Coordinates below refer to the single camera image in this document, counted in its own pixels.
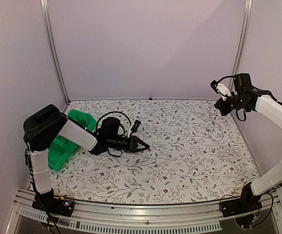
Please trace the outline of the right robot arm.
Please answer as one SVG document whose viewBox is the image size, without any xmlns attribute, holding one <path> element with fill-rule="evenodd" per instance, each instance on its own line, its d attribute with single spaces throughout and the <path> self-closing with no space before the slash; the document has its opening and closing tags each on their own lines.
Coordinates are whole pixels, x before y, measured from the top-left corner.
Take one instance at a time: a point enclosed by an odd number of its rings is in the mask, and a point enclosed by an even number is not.
<svg viewBox="0 0 282 234">
<path fill-rule="evenodd" d="M 232 111 L 261 115 L 251 132 L 257 133 L 263 140 L 268 140 L 262 144 L 262 153 L 269 153 L 272 144 L 278 146 L 282 143 L 282 102 L 269 90 L 255 87 L 248 73 L 226 76 L 212 81 L 210 85 L 221 96 L 215 103 L 215 108 L 222 116 Z M 244 185 L 239 198 L 221 202 L 219 207 L 224 216 L 260 209 L 262 195 L 282 186 L 282 146 L 277 153 L 277 161 L 271 163 L 270 169 L 260 177 Z"/>
</svg>

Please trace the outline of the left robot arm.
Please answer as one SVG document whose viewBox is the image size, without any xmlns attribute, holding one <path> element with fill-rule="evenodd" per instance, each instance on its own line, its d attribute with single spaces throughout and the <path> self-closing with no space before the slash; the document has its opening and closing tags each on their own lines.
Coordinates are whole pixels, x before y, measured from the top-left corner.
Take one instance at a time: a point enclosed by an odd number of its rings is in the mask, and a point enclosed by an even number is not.
<svg viewBox="0 0 282 234">
<path fill-rule="evenodd" d="M 138 120 L 130 122 L 129 129 L 119 134 L 119 129 L 123 128 L 121 121 L 112 117 L 111 113 L 106 113 L 97 121 L 95 131 L 91 132 L 53 104 L 27 118 L 23 124 L 23 140 L 27 146 L 27 166 L 39 205 L 48 212 L 57 208 L 49 180 L 48 154 L 51 144 L 58 137 L 65 138 L 93 155 L 109 153 L 110 149 L 138 153 L 150 148 L 146 142 L 134 136 L 140 123 Z"/>
</svg>

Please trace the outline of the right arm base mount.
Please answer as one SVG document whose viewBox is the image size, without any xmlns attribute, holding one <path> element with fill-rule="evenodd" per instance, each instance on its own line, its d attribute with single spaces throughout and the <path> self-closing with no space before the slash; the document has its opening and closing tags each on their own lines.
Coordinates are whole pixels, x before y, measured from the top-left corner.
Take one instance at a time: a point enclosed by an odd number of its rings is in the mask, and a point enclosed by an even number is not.
<svg viewBox="0 0 282 234">
<path fill-rule="evenodd" d="M 254 196 L 251 198 L 237 198 L 232 195 L 233 199 L 219 201 L 219 210 L 222 212 L 223 217 L 230 217 L 240 215 L 235 218 L 235 223 L 241 229 L 250 229 L 254 226 L 256 221 L 261 216 L 261 197 Z"/>
</svg>

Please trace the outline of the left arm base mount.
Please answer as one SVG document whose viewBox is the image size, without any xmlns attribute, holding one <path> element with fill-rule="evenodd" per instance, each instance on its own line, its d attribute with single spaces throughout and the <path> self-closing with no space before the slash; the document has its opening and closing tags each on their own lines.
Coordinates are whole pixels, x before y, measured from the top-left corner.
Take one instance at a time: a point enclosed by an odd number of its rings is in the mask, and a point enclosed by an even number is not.
<svg viewBox="0 0 282 234">
<path fill-rule="evenodd" d="M 56 197 L 54 195 L 36 195 L 32 207 L 37 210 L 45 211 L 71 217 L 75 206 L 75 199 L 71 197 Z"/>
</svg>

